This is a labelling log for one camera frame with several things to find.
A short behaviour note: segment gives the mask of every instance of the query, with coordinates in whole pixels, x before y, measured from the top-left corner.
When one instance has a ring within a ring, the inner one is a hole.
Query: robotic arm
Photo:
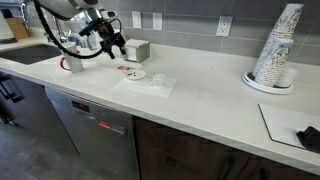
[[[65,53],[69,55],[81,58],[89,59],[98,56],[102,52],[106,52],[114,59],[114,55],[111,51],[111,47],[116,45],[120,48],[121,53],[124,55],[125,41],[121,36],[121,22],[119,19],[106,19],[103,17],[102,12],[104,11],[103,7],[99,4],[98,0],[34,0],[35,8],[38,12],[39,18],[42,25],[44,26],[45,31],[49,34],[50,38],[53,39],[54,43]],[[96,31],[99,33],[103,41],[100,42],[101,50],[90,56],[81,56],[74,54],[66,50],[53,36],[50,27],[48,26],[46,19],[43,16],[41,7],[50,12],[53,16],[61,20],[70,20],[75,15],[87,11],[88,15],[92,21],[79,32],[80,36],[89,36],[91,31]],[[108,13],[108,16],[114,16],[114,13]],[[112,22],[119,21],[120,23],[120,32],[115,33],[111,25]]]

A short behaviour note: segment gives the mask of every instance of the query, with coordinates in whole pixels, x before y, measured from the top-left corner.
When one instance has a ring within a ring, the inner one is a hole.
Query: stack of paper cups
[[[273,47],[278,38],[281,39],[291,39],[294,33],[294,30],[299,21],[299,17],[302,13],[303,4],[287,4],[286,8],[282,12],[280,18],[278,19],[276,25],[272,29],[269,38],[263,47],[263,50],[260,54],[259,60],[252,72],[254,77],[257,76],[258,72],[262,68],[265,61],[268,61]]]
[[[292,39],[278,38],[255,77],[258,84],[273,87],[279,78],[292,47]]]

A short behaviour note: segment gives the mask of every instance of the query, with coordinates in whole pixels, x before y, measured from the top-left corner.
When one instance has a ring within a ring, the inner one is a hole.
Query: electrical outlet
[[[132,11],[132,24],[133,28],[141,29],[141,12],[139,11]]]
[[[153,30],[162,31],[162,13],[153,13]]]
[[[220,16],[219,25],[217,29],[217,36],[228,37],[231,24],[232,24],[232,16]]]

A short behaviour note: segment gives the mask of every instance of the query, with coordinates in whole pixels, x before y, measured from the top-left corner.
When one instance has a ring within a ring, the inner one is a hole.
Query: cable
[[[97,56],[99,56],[102,52],[103,52],[103,48],[101,47],[101,49],[96,52],[95,54],[92,54],[92,55],[87,55],[87,56],[83,56],[83,55],[78,55],[78,54],[75,54],[75,53],[72,53],[70,51],[68,51],[66,48],[64,48],[61,43],[56,39],[56,37],[53,35],[51,29],[50,29],[50,26],[48,25],[46,19],[44,18],[44,15],[43,15],[43,12],[41,10],[41,5],[40,3],[38,2],[38,0],[34,0],[34,6],[35,6],[35,9],[37,10],[38,12],[38,16],[39,16],[39,19],[41,21],[41,24],[42,26],[44,27],[44,30],[48,33],[49,37],[53,40],[53,43],[55,45],[58,46],[58,48],[60,50],[62,50],[64,53],[67,53],[68,55],[72,56],[72,57],[75,57],[75,58],[79,58],[79,59],[91,59],[91,58],[95,58]]]

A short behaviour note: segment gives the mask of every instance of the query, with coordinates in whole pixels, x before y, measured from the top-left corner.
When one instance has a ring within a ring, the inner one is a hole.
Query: faucet
[[[24,0],[23,3],[20,6],[22,17],[23,17],[23,20],[25,22],[25,27],[26,27],[27,30],[29,29],[29,21],[31,19],[39,19],[37,17],[33,17],[33,16],[29,17],[28,16],[27,6],[30,4],[30,2],[32,2],[32,0]],[[59,23],[59,20],[54,16],[53,16],[53,19],[56,22],[56,26],[57,26],[57,29],[58,29],[58,35],[60,36],[60,42],[61,43],[67,42],[67,37],[65,36],[64,32],[61,29],[61,25]]]

